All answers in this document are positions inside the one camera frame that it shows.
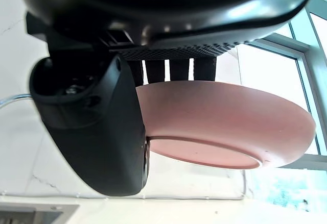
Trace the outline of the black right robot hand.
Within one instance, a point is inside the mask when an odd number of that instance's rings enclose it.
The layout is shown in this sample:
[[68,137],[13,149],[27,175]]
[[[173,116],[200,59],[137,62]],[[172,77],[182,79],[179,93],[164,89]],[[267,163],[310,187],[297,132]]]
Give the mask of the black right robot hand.
[[150,153],[256,169],[298,160],[311,114],[215,81],[214,59],[264,38],[309,0],[24,0],[47,43],[29,78],[45,128],[73,171],[107,196],[138,194]]

